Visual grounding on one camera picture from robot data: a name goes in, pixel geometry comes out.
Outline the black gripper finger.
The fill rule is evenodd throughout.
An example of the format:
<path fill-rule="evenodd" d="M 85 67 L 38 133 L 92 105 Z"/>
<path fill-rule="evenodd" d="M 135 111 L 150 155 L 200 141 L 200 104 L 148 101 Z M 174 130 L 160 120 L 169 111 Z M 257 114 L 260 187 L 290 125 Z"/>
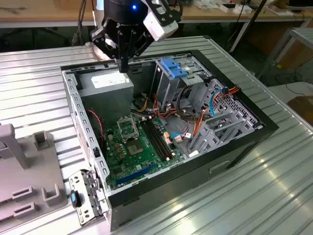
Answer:
<path fill-rule="evenodd" d="M 140 56 L 147 47 L 153 42 L 153 37 L 148 31 L 142 34 L 134 30 L 131 31 L 130 40 L 126 44 L 126 53 L 123 57 L 123 72 L 126 73 L 129 68 L 129 60 L 134 56 Z"/>
<path fill-rule="evenodd" d="M 113 59 L 118 64 L 119 72 L 123 72 L 123 49 L 121 31 L 107 32 L 104 27 L 90 33 L 95 55 L 100 60 Z"/>

